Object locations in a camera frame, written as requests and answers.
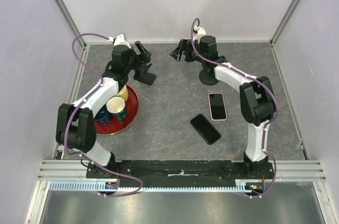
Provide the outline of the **black folding phone stand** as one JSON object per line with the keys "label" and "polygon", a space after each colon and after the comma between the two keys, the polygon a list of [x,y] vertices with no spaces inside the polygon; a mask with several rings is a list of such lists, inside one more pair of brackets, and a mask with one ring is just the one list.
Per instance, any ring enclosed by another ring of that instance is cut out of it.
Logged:
{"label": "black folding phone stand", "polygon": [[143,84],[152,86],[157,76],[155,74],[148,72],[151,66],[152,66],[152,63],[150,63],[149,65],[143,64],[137,69],[135,69],[135,74],[133,76],[134,80],[139,81]]}

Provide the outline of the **pink-case smartphone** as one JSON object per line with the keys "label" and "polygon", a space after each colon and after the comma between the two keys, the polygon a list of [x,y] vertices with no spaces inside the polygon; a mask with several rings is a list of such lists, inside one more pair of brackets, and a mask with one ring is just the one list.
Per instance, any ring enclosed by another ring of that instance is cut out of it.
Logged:
{"label": "pink-case smartphone", "polygon": [[211,119],[214,121],[227,120],[224,97],[221,93],[210,93],[208,95]]}

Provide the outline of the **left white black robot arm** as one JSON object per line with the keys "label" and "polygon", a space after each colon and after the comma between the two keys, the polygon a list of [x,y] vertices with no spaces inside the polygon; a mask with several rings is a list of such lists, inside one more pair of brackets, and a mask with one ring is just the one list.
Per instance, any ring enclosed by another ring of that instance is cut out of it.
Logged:
{"label": "left white black robot arm", "polygon": [[137,48],[133,49],[123,35],[108,40],[113,43],[113,50],[104,73],[83,97],[59,107],[56,126],[56,142],[97,164],[98,172],[105,178],[116,173],[115,156],[97,142],[95,116],[123,89],[131,71],[135,72],[134,80],[146,85],[152,85],[156,79],[156,75],[148,72],[151,53],[140,41],[135,42]]}

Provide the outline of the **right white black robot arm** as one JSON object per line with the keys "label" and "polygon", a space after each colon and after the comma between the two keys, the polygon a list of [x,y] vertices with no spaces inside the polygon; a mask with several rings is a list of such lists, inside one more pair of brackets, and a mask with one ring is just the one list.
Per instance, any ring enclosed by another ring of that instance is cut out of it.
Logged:
{"label": "right white black robot arm", "polygon": [[240,111],[248,123],[248,142],[245,151],[243,173],[255,178],[262,171],[260,161],[269,155],[266,150],[268,129],[278,117],[279,106],[270,80],[266,76],[255,77],[237,69],[224,56],[218,54],[216,38],[205,35],[199,40],[181,39],[170,56],[180,61],[202,63],[200,80],[206,85],[224,82],[239,92]]}

